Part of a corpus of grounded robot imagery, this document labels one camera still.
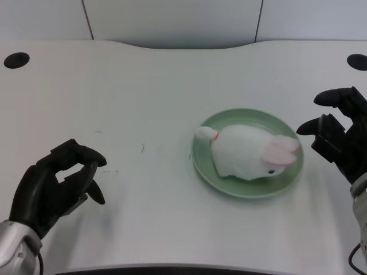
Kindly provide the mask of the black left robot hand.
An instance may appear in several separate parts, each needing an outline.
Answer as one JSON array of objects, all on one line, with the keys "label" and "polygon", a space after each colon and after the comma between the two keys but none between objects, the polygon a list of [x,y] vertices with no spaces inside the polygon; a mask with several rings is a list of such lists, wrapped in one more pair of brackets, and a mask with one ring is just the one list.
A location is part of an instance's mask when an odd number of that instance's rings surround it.
[{"label": "black left robot hand", "polygon": [[88,198],[105,204],[94,176],[97,168],[106,164],[102,154],[75,139],[59,145],[26,170],[15,192],[9,220],[30,227],[44,238],[61,217]]}]

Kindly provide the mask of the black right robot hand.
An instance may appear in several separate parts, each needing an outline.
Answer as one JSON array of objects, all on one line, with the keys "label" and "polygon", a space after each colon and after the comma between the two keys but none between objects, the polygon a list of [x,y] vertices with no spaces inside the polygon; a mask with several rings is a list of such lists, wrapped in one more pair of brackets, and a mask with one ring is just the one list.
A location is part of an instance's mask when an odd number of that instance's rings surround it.
[{"label": "black right robot hand", "polygon": [[314,135],[311,148],[335,163],[350,184],[366,173],[366,99],[355,88],[338,88],[319,93],[314,103],[337,108],[352,120],[345,129],[332,115],[322,115],[303,123],[297,134]]}]

